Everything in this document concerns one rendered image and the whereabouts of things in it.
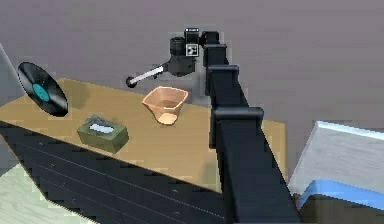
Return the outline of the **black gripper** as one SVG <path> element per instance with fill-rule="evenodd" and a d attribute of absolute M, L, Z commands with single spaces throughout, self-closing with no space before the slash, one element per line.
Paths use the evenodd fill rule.
<path fill-rule="evenodd" d="M 165 63 L 166 71 L 176 77 L 183 77 L 195 71 L 196 60 L 194 57 L 186 55 L 186 44 L 183 37 L 173 37 L 170 39 L 170 59 Z M 163 65 L 155 67 L 137 77 L 129 76 L 126 85 L 135 88 L 137 83 L 149 77 L 157 77 L 163 73 Z"/>

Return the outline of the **pale orange bowl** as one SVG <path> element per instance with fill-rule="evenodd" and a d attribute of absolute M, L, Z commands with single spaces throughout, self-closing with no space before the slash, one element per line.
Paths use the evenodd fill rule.
<path fill-rule="evenodd" d="M 158 123 L 173 125 L 188 96 L 189 93 L 185 90 L 159 86 L 144 97 L 142 104 L 153 114 Z"/>

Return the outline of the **green tissue box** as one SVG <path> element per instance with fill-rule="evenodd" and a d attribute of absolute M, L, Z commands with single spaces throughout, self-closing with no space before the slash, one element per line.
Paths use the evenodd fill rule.
<path fill-rule="evenodd" d="M 129 140 L 127 128 L 108 121 L 96 114 L 88 117 L 77 129 L 81 142 L 113 154 L 116 154 Z"/>

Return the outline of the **black chest of drawers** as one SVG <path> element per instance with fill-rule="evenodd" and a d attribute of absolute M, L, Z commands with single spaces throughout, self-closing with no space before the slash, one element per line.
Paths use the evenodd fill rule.
<path fill-rule="evenodd" d="M 186 104 L 164 126 L 140 94 L 60 79 L 64 117 L 28 96 L 0 106 L 0 136 L 47 200 L 99 224 L 232 224 L 208 146 L 207 108 Z M 83 144 L 78 128 L 96 114 L 128 129 L 110 153 Z"/>

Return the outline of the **white and blue bed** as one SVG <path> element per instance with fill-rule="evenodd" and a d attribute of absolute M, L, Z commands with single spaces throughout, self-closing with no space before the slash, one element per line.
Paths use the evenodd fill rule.
<path fill-rule="evenodd" d="M 384 133 L 318 121 L 288 188 L 304 224 L 384 224 Z"/>

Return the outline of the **black vinyl record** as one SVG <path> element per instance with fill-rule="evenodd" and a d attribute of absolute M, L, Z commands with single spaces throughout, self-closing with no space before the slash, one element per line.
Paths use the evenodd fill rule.
<path fill-rule="evenodd" d="M 31 62 L 22 62 L 17 68 L 17 75 L 26 94 L 44 112 L 55 117 L 64 117 L 68 113 L 63 90 L 43 68 Z"/>

